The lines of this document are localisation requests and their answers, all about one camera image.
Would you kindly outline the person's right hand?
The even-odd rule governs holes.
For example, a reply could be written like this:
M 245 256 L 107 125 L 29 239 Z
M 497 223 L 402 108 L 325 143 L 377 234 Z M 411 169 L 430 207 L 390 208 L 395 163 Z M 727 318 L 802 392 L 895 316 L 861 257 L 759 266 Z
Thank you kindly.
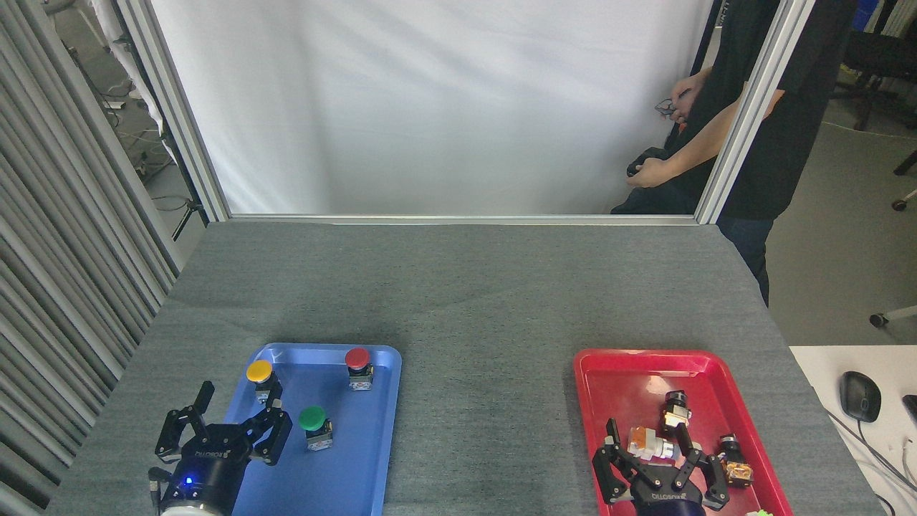
M 696 73 L 678 81 L 671 90 L 672 113 L 669 118 L 674 122 L 685 122 L 690 117 L 692 105 L 706 80 L 701 73 Z

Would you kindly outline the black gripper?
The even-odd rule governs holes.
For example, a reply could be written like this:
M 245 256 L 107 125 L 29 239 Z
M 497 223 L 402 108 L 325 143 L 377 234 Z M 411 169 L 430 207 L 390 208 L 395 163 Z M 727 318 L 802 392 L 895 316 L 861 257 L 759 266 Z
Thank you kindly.
M 210 424 L 203 415 L 215 386 L 204 381 L 190 405 L 167 412 L 156 444 L 164 464 L 179 460 L 163 495 L 163 515 L 230 515 L 250 460 L 277 466 L 292 430 L 282 407 L 266 406 L 242 424 Z M 181 434 L 194 437 L 179 451 Z
M 615 419 L 609 419 L 605 428 L 607 436 L 592 458 L 604 503 L 632 502 L 635 515 L 705 515 L 704 507 L 720 512 L 729 502 L 725 474 L 716 455 L 692 443 L 680 443 L 684 461 L 673 480 L 662 484 L 648 464 L 625 450 Z M 691 481 L 697 468 L 704 476 L 704 491 Z

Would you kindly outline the person's left hand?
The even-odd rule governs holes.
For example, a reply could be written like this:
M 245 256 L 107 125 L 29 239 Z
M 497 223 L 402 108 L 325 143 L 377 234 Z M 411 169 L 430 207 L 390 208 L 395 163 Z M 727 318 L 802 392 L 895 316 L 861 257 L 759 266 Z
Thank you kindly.
M 633 170 L 635 173 L 628 177 L 628 185 L 635 188 L 655 188 L 677 176 L 672 163 L 656 158 L 646 158 L 633 166 Z

